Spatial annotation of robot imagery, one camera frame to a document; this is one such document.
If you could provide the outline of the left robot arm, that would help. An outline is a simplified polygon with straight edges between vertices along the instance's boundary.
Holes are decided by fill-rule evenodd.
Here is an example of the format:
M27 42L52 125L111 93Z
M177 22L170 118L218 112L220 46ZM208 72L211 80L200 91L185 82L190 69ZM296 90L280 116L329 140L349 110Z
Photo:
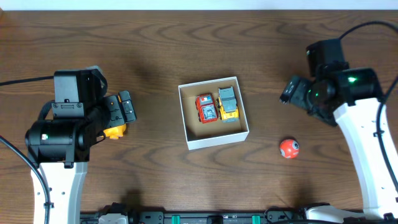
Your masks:
M25 134L34 165L34 223L79 223L91 146L123 137L136 113L128 91L106 94L97 66L57 70L53 81L55 99Z

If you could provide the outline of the red ball toy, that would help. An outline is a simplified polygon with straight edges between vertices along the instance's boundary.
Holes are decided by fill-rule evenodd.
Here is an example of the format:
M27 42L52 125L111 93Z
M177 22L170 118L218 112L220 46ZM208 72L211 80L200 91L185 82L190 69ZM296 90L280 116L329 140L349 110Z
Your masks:
M294 159L300 152L300 146L294 139L285 139L280 143L279 151L282 157L286 159Z

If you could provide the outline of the yellow grey dump truck toy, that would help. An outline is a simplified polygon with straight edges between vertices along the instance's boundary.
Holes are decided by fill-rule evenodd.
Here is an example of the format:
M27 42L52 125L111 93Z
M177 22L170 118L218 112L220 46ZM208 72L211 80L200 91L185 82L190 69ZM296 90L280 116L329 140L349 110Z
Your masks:
M216 101L219 109L220 120L223 123L230 123L239 120L239 110L233 87L219 88Z

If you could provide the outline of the red toy car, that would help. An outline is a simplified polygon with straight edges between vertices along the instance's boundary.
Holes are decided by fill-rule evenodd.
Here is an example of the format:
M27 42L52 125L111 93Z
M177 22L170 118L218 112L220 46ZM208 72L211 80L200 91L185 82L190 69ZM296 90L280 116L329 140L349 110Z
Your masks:
M211 93L197 96L195 98L195 107L198 111L199 122L206 124L218 119L218 112Z

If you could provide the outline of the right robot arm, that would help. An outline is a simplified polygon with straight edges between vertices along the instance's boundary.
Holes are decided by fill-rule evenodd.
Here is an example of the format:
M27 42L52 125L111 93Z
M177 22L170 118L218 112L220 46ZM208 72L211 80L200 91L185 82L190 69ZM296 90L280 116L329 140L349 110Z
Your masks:
M300 223L397 223L397 151L382 92L371 68L319 73L314 81L294 76L280 102L339 126L358 175L363 209L351 212L329 204L304 208Z

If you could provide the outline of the orange dinosaur toy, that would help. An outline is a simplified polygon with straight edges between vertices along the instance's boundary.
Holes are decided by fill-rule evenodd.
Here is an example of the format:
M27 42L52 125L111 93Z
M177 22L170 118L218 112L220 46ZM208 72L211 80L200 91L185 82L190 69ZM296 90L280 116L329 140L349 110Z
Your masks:
M116 126L113 128L108 128L105 129L104 131L102 131L99 136L103 136L104 138L110 138L110 139L114 139L117 140L121 137L124 136L124 132L127 129L127 125L121 125L121 126Z

